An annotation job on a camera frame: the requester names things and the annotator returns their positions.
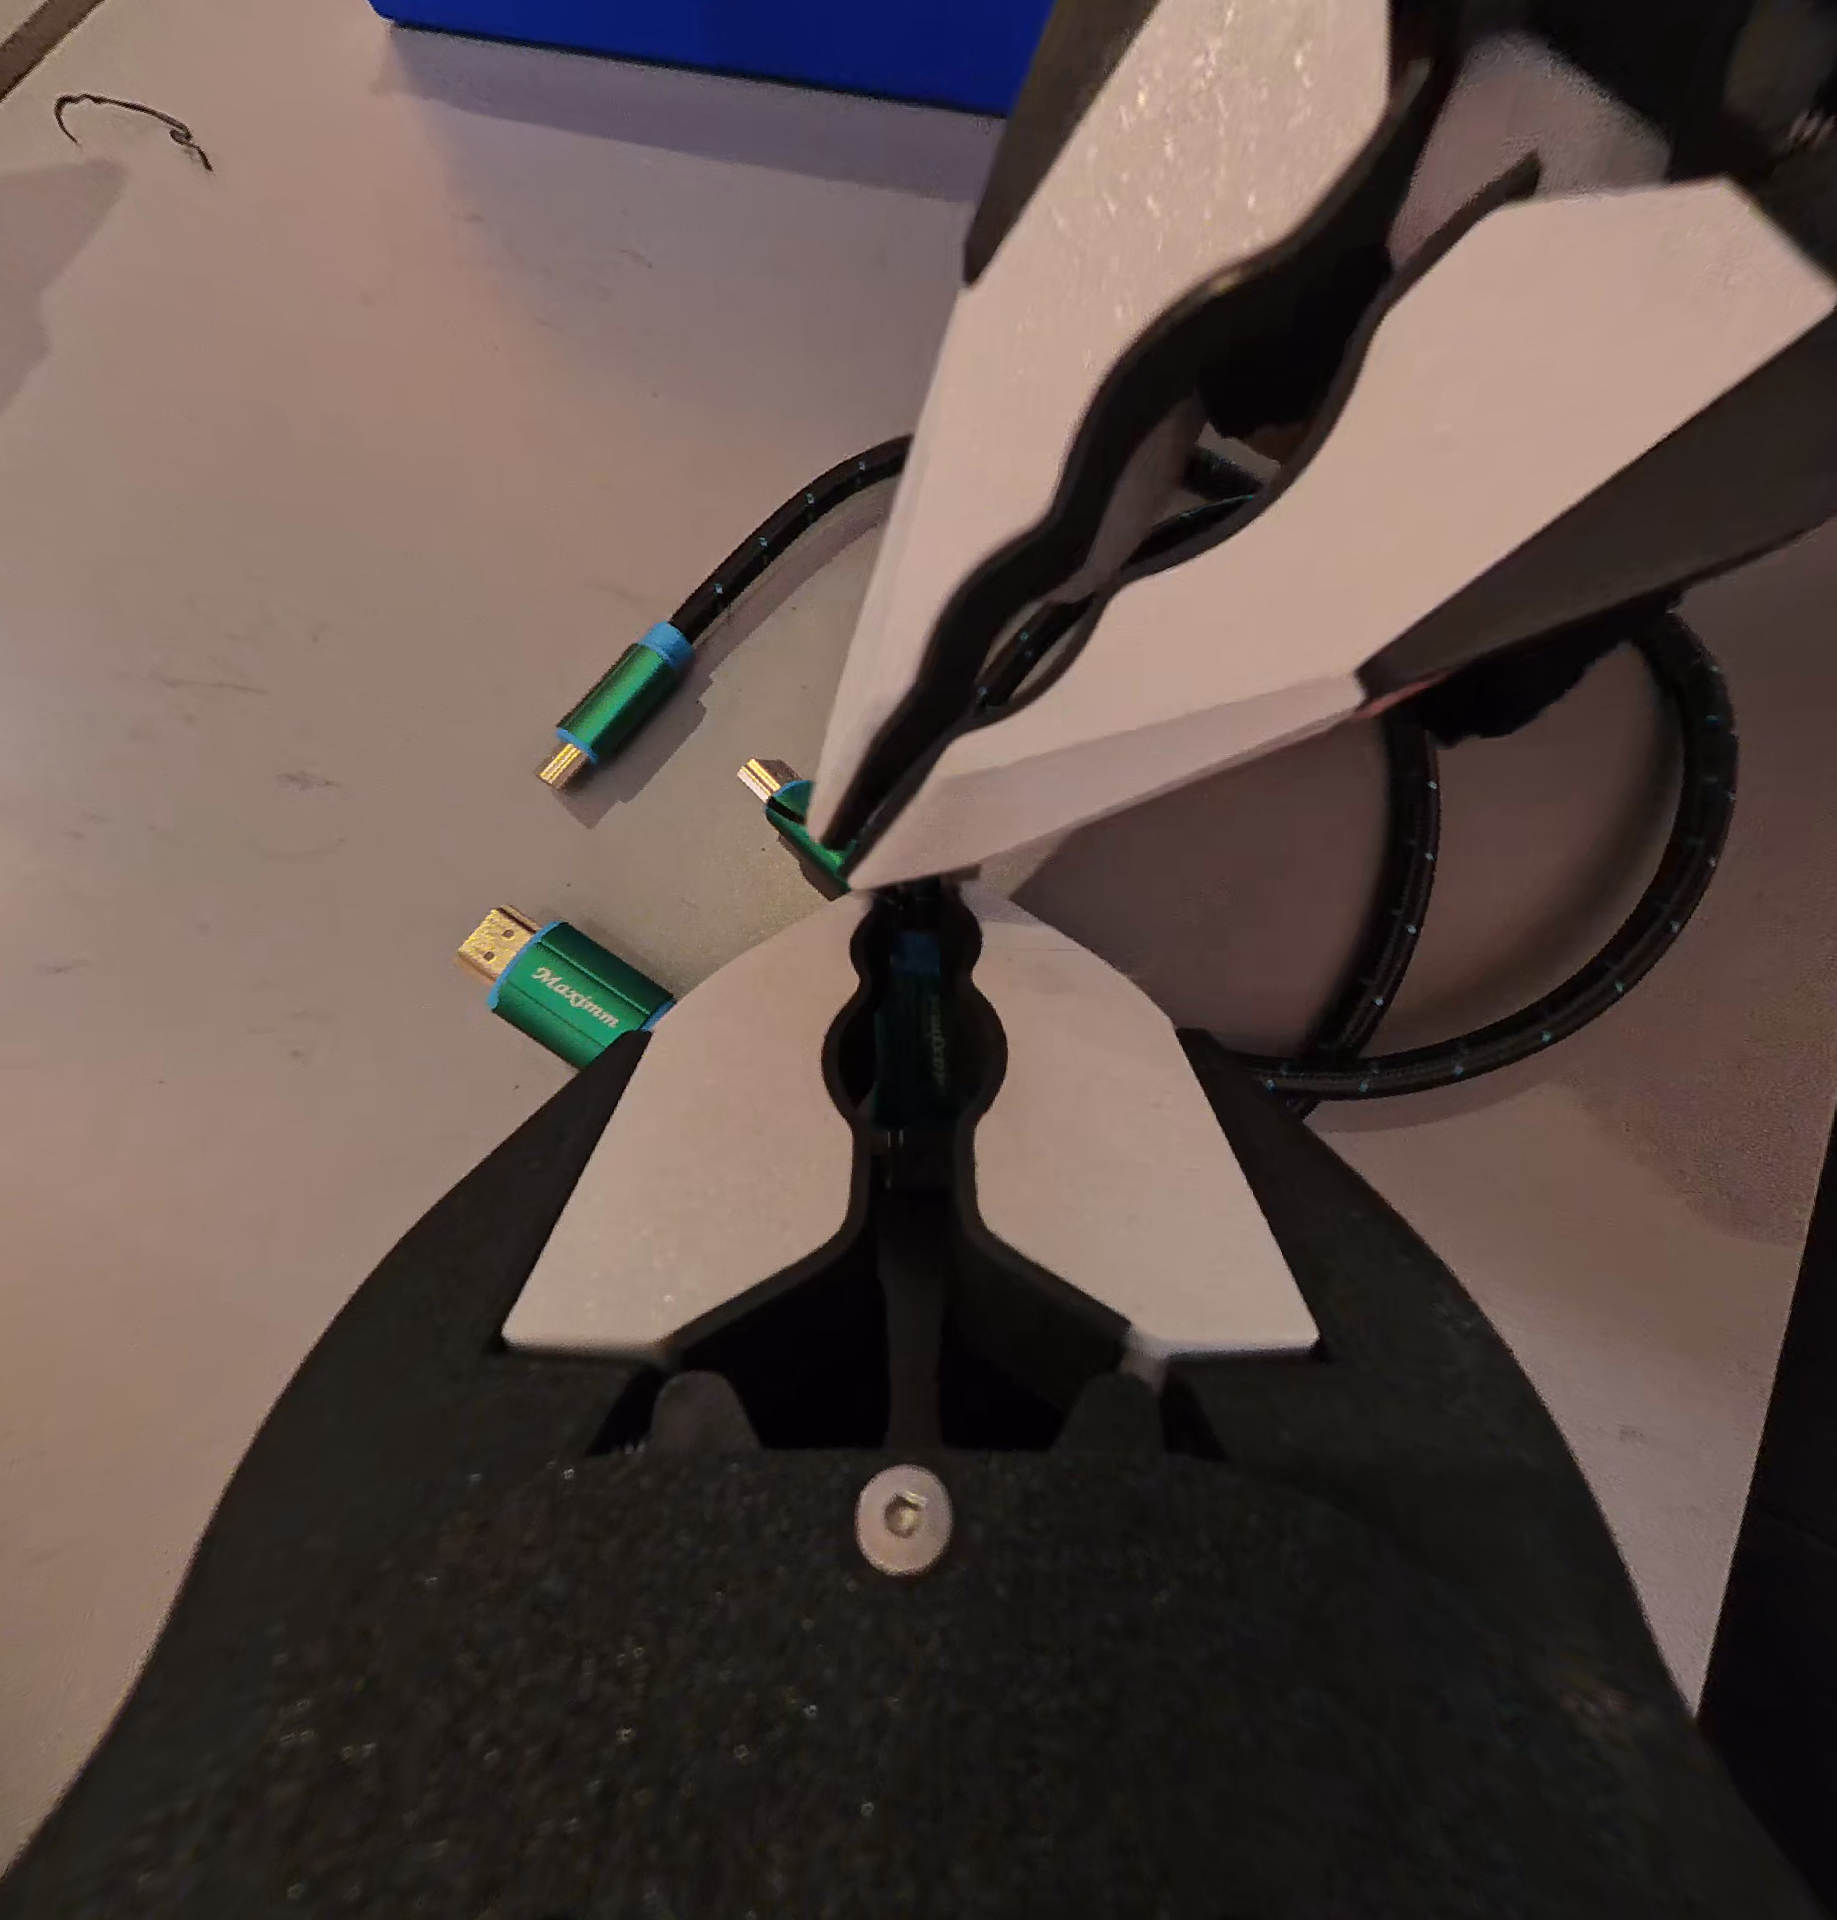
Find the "black twist tie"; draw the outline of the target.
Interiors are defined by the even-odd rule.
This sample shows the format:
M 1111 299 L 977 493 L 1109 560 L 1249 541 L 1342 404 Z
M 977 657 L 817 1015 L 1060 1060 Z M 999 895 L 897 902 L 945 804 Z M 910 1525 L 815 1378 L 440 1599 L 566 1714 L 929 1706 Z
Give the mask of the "black twist tie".
M 80 146 L 78 135 L 75 133 L 75 115 L 131 115 L 132 119 L 153 125 L 159 128 L 168 144 L 194 163 L 206 176 L 214 175 L 214 163 L 211 152 L 201 142 L 196 133 L 186 125 L 184 119 L 175 112 L 157 108 L 146 103 L 120 98 L 106 93 L 92 91 L 75 91 L 58 94 L 52 103 L 52 122 L 58 133 L 75 146 Z

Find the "black braided cable green plugs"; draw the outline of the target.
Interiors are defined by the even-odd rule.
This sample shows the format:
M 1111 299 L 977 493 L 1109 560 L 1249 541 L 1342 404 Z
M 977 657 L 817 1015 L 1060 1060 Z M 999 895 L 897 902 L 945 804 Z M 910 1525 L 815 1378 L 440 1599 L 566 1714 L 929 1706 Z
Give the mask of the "black braided cable green plugs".
M 910 437 L 898 437 L 851 454 L 776 507 L 569 709 L 541 783 L 562 795 L 609 766 L 680 688 L 701 643 L 827 518 L 894 482 L 910 445 Z M 485 985 L 499 1021 L 573 1070 L 592 1067 L 620 1039 L 655 1029 L 674 1002 L 662 985 L 570 923 L 536 924 L 510 907 L 491 911 L 456 958 Z
M 1402 714 L 1383 723 L 1387 836 L 1381 893 L 1345 985 L 1320 1015 L 1298 1058 L 1218 1046 L 1223 1060 L 1253 1075 L 1286 1113 L 1302 1118 L 1327 1102 L 1362 1102 L 1439 1092 L 1513 1068 L 1601 1021 L 1664 958 L 1695 919 L 1717 873 L 1736 808 L 1739 743 L 1726 682 L 1700 641 L 1672 614 L 1628 639 L 1658 699 L 1671 709 L 1681 748 L 1681 790 L 1658 869 L 1604 948 L 1553 992 L 1479 1030 L 1384 1057 L 1364 1057 L 1384 1004 L 1410 971 L 1441 842 L 1437 743 Z M 938 1124 L 963 1111 L 954 1076 L 951 983 L 940 958 L 936 900 L 913 924 L 894 924 L 883 951 L 883 983 L 870 1026 L 838 1034 L 846 1087 L 869 1092 L 875 1126 Z

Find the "person's dark clothing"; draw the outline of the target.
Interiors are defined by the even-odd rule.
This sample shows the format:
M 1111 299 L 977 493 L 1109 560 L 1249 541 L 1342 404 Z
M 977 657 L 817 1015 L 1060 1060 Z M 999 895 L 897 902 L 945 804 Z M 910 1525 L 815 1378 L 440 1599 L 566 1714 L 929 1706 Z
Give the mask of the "person's dark clothing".
M 1698 1727 L 1837 1916 L 1837 1114 Z

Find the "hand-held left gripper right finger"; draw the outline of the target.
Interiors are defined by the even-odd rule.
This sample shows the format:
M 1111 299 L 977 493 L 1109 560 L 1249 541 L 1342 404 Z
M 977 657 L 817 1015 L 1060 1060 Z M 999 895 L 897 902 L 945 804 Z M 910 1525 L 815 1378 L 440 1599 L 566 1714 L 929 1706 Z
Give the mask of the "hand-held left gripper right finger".
M 1315 1316 L 1170 1019 L 1015 902 L 964 905 L 1001 1055 L 960 1195 L 971 1342 L 1005 1370 L 1310 1357 Z

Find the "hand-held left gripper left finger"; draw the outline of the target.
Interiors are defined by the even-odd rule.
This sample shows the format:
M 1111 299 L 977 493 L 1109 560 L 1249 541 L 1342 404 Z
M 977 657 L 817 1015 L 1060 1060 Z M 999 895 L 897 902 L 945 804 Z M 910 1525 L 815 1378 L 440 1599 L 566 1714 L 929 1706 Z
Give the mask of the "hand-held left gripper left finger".
M 824 1049 L 858 994 L 866 914 L 857 897 L 824 905 L 662 1019 L 505 1321 L 509 1348 L 665 1365 L 834 1244 L 857 1136 Z

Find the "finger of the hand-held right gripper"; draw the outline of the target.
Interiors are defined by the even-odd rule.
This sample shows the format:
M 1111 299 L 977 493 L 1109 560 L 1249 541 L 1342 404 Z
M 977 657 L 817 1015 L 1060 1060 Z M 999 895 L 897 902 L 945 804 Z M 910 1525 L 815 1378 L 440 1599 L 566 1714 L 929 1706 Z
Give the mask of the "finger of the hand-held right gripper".
M 1332 725 L 1202 637 L 1215 424 L 1309 420 L 1389 276 L 1458 5 L 1058 5 L 964 245 L 815 778 L 852 887 L 975 871 Z
M 1728 181 L 1485 212 L 1395 300 L 1256 513 L 1119 588 L 1023 711 L 945 747 L 869 893 L 979 869 L 1320 734 L 1425 616 L 1837 311 Z

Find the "blue storage bin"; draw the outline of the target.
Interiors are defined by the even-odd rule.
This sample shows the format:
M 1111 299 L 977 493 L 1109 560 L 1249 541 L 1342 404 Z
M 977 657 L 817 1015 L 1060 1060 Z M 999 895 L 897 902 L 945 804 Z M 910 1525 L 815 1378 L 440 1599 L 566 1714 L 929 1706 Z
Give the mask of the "blue storage bin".
M 375 2 L 398 28 L 1005 117 L 1051 2 Z

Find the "grey desk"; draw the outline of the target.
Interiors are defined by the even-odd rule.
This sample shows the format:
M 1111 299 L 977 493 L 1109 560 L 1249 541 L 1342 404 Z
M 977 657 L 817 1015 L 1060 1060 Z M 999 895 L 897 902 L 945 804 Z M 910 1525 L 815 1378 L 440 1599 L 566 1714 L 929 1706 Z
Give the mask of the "grey desk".
M 106 93 L 186 121 L 52 103 Z M 906 431 L 995 144 L 963 117 L 386 28 L 101 5 L 0 106 L 0 1770 L 75 1764 L 310 1342 L 562 1072 L 499 902 L 686 991 L 819 905 L 736 783 L 817 765 L 879 530 L 810 547 L 611 781 L 533 768 L 796 484 Z M 1837 522 L 1704 588 L 1744 781 L 1631 1007 L 1322 1130 L 1456 1264 L 1704 1676 L 1837 1099 Z M 1391 1046 L 1555 983 L 1650 869 L 1602 663 L 1444 763 Z M 1241 1046 L 1362 911 L 1335 733 L 1001 883 Z

